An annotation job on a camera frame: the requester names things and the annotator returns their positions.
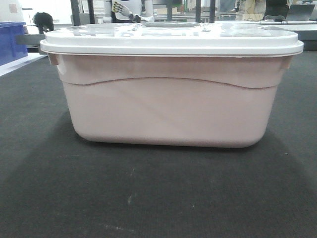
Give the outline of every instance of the laptop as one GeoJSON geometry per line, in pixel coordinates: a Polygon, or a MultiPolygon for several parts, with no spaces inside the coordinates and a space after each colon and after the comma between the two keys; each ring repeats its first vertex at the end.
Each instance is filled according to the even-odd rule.
{"type": "Polygon", "coordinates": [[[289,7],[285,21],[309,21],[315,4],[293,4],[289,7]]]}

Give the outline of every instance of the background wall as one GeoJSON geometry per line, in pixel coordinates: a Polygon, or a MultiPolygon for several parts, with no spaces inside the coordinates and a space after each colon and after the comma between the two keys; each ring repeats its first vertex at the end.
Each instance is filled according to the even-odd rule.
{"type": "Polygon", "coordinates": [[[0,0],[0,21],[24,21],[18,0],[0,0]]]}
{"type": "Polygon", "coordinates": [[[53,17],[54,24],[71,24],[72,14],[70,0],[19,0],[24,10],[23,16],[27,25],[33,24],[32,18],[36,12],[46,12],[53,17]]]}

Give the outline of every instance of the lid handle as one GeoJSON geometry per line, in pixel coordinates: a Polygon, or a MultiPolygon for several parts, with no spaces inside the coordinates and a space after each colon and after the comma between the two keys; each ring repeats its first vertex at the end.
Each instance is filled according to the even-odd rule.
{"type": "Polygon", "coordinates": [[[196,27],[196,26],[200,26],[200,23],[197,23],[197,22],[177,22],[177,21],[147,22],[147,23],[142,23],[142,26],[146,26],[146,27],[178,28],[178,27],[196,27]]]}

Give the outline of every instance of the pink plastic bin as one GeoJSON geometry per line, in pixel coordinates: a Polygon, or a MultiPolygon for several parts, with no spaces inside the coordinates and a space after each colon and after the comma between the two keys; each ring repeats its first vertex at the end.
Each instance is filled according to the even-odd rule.
{"type": "Polygon", "coordinates": [[[99,142],[246,147],[297,34],[253,24],[100,24],[46,34],[76,132],[99,142]]]}

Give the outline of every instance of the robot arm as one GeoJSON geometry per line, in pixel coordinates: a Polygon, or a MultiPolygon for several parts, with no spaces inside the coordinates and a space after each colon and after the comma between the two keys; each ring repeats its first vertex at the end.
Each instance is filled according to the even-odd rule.
{"type": "Polygon", "coordinates": [[[146,16],[147,17],[142,17],[142,16],[139,16],[137,14],[134,14],[133,12],[130,11],[130,9],[127,6],[122,5],[116,1],[114,1],[113,5],[112,5],[112,11],[119,12],[123,16],[128,17],[130,20],[132,20],[134,22],[138,22],[138,23],[140,23],[141,21],[153,22],[154,17],[153,17],[153,2],[152,2],[152,0],[146,0],[145,7],[146,7],[146,16]]]}

